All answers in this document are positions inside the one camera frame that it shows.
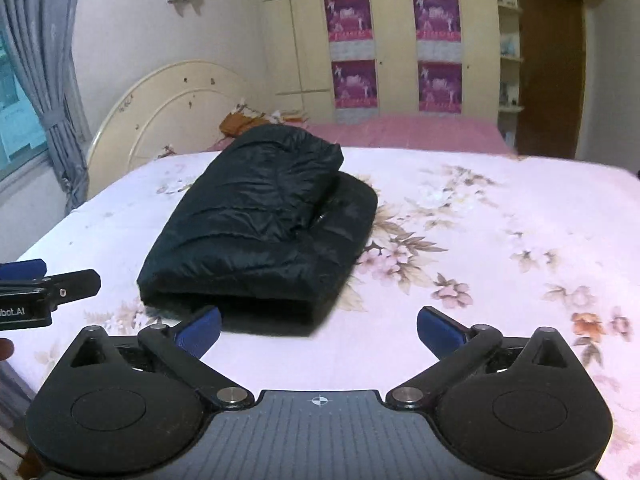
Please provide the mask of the person's left hand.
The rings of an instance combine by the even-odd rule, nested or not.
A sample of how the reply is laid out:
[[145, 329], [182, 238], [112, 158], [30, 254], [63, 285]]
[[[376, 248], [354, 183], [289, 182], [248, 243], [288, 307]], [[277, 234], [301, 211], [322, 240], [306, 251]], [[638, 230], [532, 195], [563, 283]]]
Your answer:
[[0, 338], [0, 361], [6, 361], [14, 353], [14, 343], [6, 338]]

